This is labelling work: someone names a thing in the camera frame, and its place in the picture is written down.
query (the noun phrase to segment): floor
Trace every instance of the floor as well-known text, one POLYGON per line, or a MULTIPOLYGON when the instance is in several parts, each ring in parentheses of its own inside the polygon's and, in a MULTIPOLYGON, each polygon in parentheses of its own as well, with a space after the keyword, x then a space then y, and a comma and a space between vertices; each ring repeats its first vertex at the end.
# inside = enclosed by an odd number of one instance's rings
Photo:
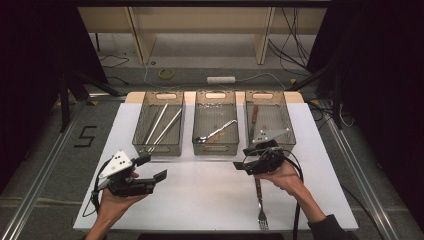
MULTIPOLYGON (((95 47, 94 34, 90 36, 95 47)), ((282 46, 285 38, 271 37, 278 46, 282 46)), ((296 64, 283 61, 281 65, 280 58, 270 49, 265 64, 258 65, 251 38, 247 35, 160 35, 149 63, 145 66, 138 61, 131 35, 99 34, 99 39, 98 55, 106 75, 110 77, 109 85, 122 92, 158 89, 158 86, 164 84, 157 78, 160 69, 175 69, 176 76, 166 84, 184 85, 186 89, 206 84, 207 76, 223 76, 221 74, 235 76, 236 80, 249 79, 253 85, 260 81, 270 81, 274 87, 282 84, 286 88, 292 81, 301 81, 306 77, 303 75, 308 75, 296 64)), ((310 52, 314 36, 302 36, 301 42, 306 51, 310 52)), ((301 62, 296 49, 296 44, 291 41, 285 52, 301 62)), ((315 87, 312 84, 302 89, 300 92, 303 98, 313 98, 315 87)), ((0 196, 0 230, 3 234, 11 220, 22 217, 18 239, 78 239, 84 236, 84 233, 73 230, 72 225, 116 111, 124 101, 124 98, 112 100, 105 97, 102 91, 92 86, 87 86, 87 89, 93 94, 90 104, 71 101, 73 119, 76 121, 70 126, 69 132, 59 133, 60 106, 56 105, 52 109, 27 160, 0 196), (75 145, 87 143, 79 138, 84 126, 96 126, 85 132, 86 135, 95 135, 95 140, 90 148, 75 148, 75 145), (29 201, 34 188, 38 188, 39 193, 34 195, 35 201, 29 201), (23 216, 17 215, 25 200, 33 205, 23 216)), ((321 100, 319 104, 325 107, 330 103, 321 100)), ((342 131, 334 127, 331 119, 321 115, 322 112, 311 111, 339 181, 352 193, 346 191, 346 198, 359 224, 355 234, 361 239, 381 239, 380 231, 385 239, 424 239, 423 232, 392 188, 384 171, 378 167, 360 129, 355 124, 350 126, 352 119, 348 111, 344 111, 347 116, 344 116, 346 122, 342 131), (355 198, 365 205, 367 211, 355 198)), ((137 235, 113 232, 108 239, 136 239, 137 235)), ((284 233, 283 236, 291 239, 290 233, 284 233)), ((312 239, 312 236, 309 232, 301 232, 299 239, 312 239)))

